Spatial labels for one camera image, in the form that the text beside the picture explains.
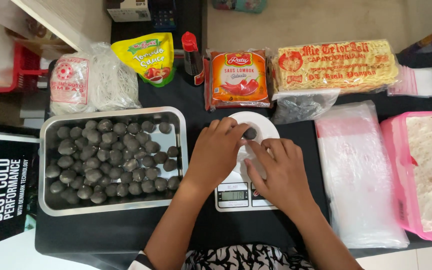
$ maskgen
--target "hand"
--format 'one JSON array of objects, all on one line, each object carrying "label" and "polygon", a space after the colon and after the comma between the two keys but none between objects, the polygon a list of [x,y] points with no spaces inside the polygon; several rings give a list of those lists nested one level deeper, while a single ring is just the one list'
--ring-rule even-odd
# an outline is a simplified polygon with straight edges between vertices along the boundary
[{"label": "hand", "polygon": [[251,160],[244,160],[249,178],[263,197],[288,216],[304,209],[307,203],[314,203],[299,146],[288,139],[265,139],[261,145],[249,140],[247,143],[266,171],[263,179]]},{"label": "hand", "polygon": [[236,157],[249,128],[229,117],[214,120],[199,134],[182,185],[191,185],[208,196],[236,166]]}]

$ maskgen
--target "red bottle cap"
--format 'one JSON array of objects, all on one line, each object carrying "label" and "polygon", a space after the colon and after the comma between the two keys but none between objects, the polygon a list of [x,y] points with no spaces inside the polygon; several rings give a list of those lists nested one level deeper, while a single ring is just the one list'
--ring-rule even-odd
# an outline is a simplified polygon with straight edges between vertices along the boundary
[{"label": "red bottle cap", "polygon": [[183,43],[183,50],[187,52],[198,51],[198,45],[196,44],[196,36],[191,32],[186,32],[181,38]]}]

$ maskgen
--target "black poster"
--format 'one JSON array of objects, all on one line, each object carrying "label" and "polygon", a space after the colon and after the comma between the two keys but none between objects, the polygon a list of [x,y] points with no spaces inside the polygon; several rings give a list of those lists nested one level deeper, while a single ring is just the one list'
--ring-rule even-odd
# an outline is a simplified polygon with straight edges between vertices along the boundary
[{"label": "black poster", "polygon": [[35,226],[38,150],[36,142],[0,140],[0,241]]}]

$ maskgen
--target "stainless steel tray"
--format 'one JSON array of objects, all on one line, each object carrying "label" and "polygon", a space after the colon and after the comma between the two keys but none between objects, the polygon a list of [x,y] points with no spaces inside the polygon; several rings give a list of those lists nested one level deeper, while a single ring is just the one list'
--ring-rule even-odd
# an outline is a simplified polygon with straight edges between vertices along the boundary
[{"label": "stainless steel tray", "polygon": [[130,122],[152,120],[156,124],[168,122],[172,126],[173,136],[162,134],[156,130],[150,134],[152,139],[158,141],[161,150],[165,151],[169,146],[179,148],[177,157],[178,169],[172,172],[165,172],[161,169],[161,177],[169,178],[179,175],[181,178],[188,169],[188,146],[186,142],[186,121],[183,114],[174,107],[152,107],[127,109],[111,112],[93,112],[73,115],[60,115],[49,118],[44,122],[40,132],[40,161],[39,161],[39,205],[41,209],[50,216],[67,216],[76,214],[87,214],[106,211],[118,211],[125,209],[138,209],[148,207],[167,206],[174,196],[174,191],[155,192],[142,196],[112,197],[104,203],[95,205],[89,200],[81,200],[78,205],[71,205],[61,198],[60,194],[52,194],[50,185],[54,181],[45,178],[45,170],[52,158],[59,157],[58,143],[60,139],[56,134],[61,126],[84,128],[88,120],[100,121],[109,119],[114,122]]}]

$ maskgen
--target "soy sauce bottle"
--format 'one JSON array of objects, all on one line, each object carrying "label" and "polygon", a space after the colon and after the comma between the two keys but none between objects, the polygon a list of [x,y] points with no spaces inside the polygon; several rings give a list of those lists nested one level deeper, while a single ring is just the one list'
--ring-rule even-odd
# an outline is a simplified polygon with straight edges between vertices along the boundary
[{"label": "soy sauce bottle", "polygon": [[188,83],[195,86],[201,85],[205,81],[203,68],[203,58],[198,51],[196,36],[186,32],[181,38],[184,50],[184,70],[189,75]]}]

